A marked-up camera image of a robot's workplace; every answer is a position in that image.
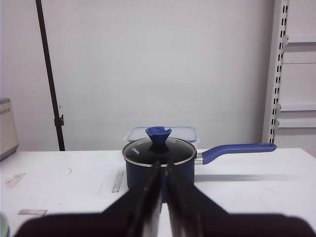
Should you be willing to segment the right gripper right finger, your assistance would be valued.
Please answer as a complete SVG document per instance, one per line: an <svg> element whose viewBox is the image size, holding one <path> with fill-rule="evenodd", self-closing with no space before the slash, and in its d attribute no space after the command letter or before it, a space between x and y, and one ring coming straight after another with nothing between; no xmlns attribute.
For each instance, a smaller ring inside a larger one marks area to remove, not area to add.
<svg viewBox="0 0 316 237"><path fill-rule="evenodd" d="M173 163L166 167L166 196L174 237L311 237L303 219L283 214L228 213Z"/></svg>

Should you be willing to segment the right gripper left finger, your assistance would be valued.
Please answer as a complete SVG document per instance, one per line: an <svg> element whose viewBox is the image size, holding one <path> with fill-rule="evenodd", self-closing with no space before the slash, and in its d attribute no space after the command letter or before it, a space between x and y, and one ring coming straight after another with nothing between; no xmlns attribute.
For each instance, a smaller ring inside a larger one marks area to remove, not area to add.
<svg viewBox="0 0 316 237"><path fill-rule="evenodd" d="M160 163L99 213L47 215L26 221L18 237L156 237L162 205Z"/></svg>

